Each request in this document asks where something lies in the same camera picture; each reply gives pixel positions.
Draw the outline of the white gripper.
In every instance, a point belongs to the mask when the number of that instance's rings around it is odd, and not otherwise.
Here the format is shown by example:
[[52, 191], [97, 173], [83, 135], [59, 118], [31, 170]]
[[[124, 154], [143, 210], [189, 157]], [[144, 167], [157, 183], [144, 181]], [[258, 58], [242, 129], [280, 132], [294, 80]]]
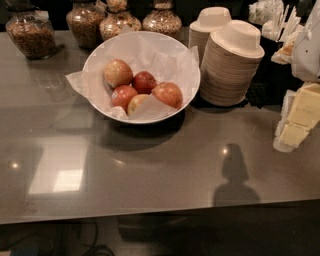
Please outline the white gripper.
[[271, 61], [290, 64], [292, 75], [305, 82], [296, 92], [286, 91], [273, 140], [275, 150], [290, 153], [320, 121], [320, 0], [303, 29], [291, 33]]

